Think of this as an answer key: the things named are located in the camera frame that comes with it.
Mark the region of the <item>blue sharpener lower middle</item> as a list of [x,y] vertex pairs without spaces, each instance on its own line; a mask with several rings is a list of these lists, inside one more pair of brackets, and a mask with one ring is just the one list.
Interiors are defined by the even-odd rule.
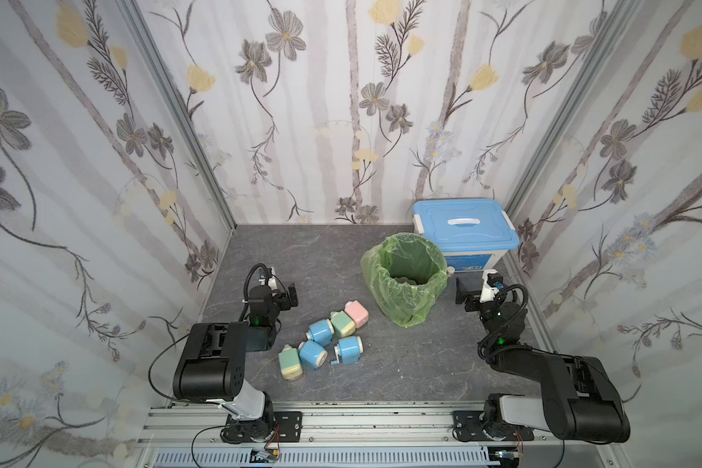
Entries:
[[316,341],[308,340],[298,345],[298,355],[304,365],[318,370],[327,361],[328,351]]

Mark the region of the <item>blue sharpener with crank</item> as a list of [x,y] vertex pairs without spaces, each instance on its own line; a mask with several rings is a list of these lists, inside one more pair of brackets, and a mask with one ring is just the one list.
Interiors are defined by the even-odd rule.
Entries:
[[343,337],[333,346],[335,360],[332,365],[348,365],[357,363],[364,353],[364,344],[360,337]]

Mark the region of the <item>green bagged trash bin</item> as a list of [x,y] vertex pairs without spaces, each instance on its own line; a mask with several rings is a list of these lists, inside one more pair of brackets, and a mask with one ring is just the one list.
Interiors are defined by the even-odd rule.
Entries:
[[440,249],[411,232],[391,235],[366,251],[361,268],[379,309],[402,328],[425,322],[449,280]]

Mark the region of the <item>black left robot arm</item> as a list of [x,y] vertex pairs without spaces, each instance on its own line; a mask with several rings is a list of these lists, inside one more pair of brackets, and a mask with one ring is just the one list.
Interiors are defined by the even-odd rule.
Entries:
[[263,263],[251,268],[242,293],[237,321],[193,326],[172,384],[177,401],[226,411],[220,438],[232,445],[278,439],[272,401],[246,380],[246,361],[249,353],[272,349],[282,327],[280,314],[298,306],[296,286],[284,284]]

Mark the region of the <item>blue sharpener upper middle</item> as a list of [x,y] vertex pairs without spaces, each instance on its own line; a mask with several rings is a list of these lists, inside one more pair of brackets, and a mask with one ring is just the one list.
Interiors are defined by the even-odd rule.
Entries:
[[330,345],[335,336],[335,328],[330,319],[315,322],[309,326],[306,332],[308,340],[315,341],[323,347]]

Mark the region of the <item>blue lidded storage box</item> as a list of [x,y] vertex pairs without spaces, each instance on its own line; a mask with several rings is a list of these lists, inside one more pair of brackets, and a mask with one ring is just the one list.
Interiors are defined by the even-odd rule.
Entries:
[[413,225],[456,272],[493,269],[521,243],[507,212],[489,198],[418,201],[413,204]]

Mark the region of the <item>green yellow sharpener leftmost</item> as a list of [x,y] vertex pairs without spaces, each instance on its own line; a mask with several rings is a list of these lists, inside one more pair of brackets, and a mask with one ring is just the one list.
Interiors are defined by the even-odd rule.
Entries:
[[296,349],[296,347],[286,344],[280,351],[278,358],[282,378],[292,381],[302,376],[303,370],[300,355],[298,354],[298,349]]

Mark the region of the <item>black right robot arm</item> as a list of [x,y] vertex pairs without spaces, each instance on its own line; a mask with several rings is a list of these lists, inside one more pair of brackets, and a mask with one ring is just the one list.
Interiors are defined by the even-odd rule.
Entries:
[[624,401],[599,359],[544,351],[522,342],[529,298],[525,286],[505,285],[494,270],[486,272],[479,292],[456,281],[456,304],[476,312],[487,332],[478,343],[479,358],[496,372],[526,378],[540,387],[537,397],[489,395],[477,423],[456,425],[458,438],[471,441],[480,431],[502,441],[540,430],[561,441],[627,442],[631,425]]

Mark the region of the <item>green yellow pencil sharpener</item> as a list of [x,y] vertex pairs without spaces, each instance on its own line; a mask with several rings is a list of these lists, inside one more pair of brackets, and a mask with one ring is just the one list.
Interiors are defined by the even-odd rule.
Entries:
[[337,339],[351,337],[357,329],[356,323],[345,311],[331,312],[330,322],[333,327],[333,335]]

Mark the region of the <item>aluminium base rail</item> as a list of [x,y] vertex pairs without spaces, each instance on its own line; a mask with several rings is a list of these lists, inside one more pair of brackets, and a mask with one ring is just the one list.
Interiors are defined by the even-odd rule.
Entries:
[[228,445],[226,414],[210,406],[151,409],[132,467],[628,467],[618,445],[562,442],[534,430],[501,441],[476,424],[477,402],[278,403],[281,433],[263,444]]

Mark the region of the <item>pink pencil sharpener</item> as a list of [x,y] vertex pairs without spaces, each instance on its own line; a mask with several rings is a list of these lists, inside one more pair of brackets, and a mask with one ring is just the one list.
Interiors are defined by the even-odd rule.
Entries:
[[357,330],[364,327],[370,319],[369,310],[364,305],[360,304],[358,300],[347,302],[344,306],[344,312],[354,322]]

